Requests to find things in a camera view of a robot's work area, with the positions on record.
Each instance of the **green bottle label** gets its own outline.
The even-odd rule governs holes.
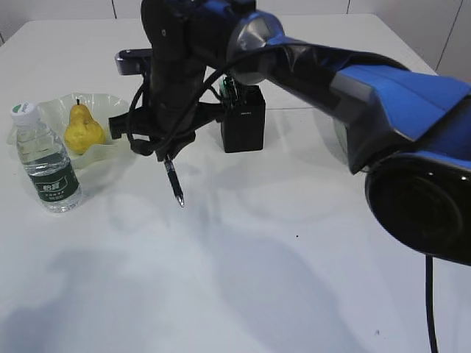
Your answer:
[[[17,113],[21,108],[21,104],[18,104],[16,107],[13,108],[13,112]]]
[[[70,162],[56,173],[45,176],[29,176],[38,191],[39,198],[45,202],[58,202],[72,196],[79,187]]]

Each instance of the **white wall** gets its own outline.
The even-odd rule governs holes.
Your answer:
[[[351,0],[349,13],[374,13],[436,69],[461,0]]]
[[[28,21],[69,18],[114,18],[111,0],[0,0],[5,40]]]
[[[140,17],[141,0],[114,0],[118,18]],[[347,13],[348,0],[258,0],[261,10],[277,15]]]
[[[471,83],[471,0],[463,2],[438,72]]]
[[[464,1],[440,72],[469,79],[471,0]],[[139,17],[141,0],[114,3],[118,18]],[[461,0],[350,0],[349,7],[349,0],[258,0],[258,7],[276,15],[347,13],[347,8],[349,13],[374,13],[436,69],[460,3]],[[0,33],[5,40],[27,21],[56,18],[114,18],[112,0],[0,0]],[[463,54],[469,55],[466,63],[461,59]]]

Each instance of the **pen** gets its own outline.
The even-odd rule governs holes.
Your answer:
[[[175,171],[174,163],[169,157],[165,159],[165,168],[167,170],[167,176],[169,177],[170,185],[174,191],[175,198],[177,199],[181,208],[184,208],[185,200],[183,198],[183,191],[180,187],[180,182],[178,181],[178,176],[177,172]]]

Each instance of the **table surface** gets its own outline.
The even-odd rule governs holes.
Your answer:
[[[292,37],[433,71],[373,15],[282,17]],[[0,136],[18,101],[70,92],[130,99],[121,49],[138,20],[35,21],[0,48]],[[424,257],[376,223],[332,121],[262,84],[266,148],[224,154],[217,124],[175,166],[154,158],[79,173],[85,201],[50,215],[15,149],[0,149],[0,352],[428,352]],[[469,352],[471,270],[436,262],[443,352]]]

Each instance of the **black box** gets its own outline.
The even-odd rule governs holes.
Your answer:
[[[265,132],[265,99],[258,86],[245,86],[244,99],[227,108],[221,123],[226,153],[260,151]]]

